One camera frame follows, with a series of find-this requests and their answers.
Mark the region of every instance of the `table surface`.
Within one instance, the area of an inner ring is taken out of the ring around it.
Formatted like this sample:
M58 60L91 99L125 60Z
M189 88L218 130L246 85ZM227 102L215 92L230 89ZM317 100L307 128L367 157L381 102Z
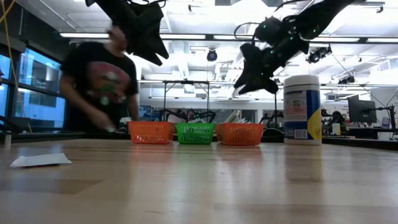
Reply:
M72 165L11 169L64 152ZM43 223L396 224L398 154L344 146L132 145L0 149L0 219Z

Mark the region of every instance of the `yellow label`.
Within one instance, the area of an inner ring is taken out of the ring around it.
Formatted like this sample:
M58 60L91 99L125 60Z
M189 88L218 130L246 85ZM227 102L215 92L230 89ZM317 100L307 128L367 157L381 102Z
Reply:
M308 133L311 134L314 140L322 139L322 116L321 116L321 108L319 108L308 120L307 127Z

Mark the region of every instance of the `man's hand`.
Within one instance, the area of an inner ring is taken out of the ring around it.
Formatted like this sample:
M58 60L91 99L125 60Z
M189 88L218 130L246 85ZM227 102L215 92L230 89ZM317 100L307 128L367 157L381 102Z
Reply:
M88 113L88 117L91 122L98 128L102 130L109 130L109 128L115 128L108 115L100 110L92 110Z

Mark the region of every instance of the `security camera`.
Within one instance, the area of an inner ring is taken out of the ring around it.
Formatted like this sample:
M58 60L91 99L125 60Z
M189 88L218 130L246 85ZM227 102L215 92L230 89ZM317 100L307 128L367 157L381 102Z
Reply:
M207 53L207 61L208 62L215 62L217 60L217 52L215 49L210 49Z

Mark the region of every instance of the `person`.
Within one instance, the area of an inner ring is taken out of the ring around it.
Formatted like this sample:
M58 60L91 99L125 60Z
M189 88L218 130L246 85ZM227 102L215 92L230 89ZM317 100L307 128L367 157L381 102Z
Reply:
M70 104L66 130L113 131L126 103L132 120L139 119L136 66L124 54L127 40L115 23L108 34L110 42L84 42L61 65L60 92Z

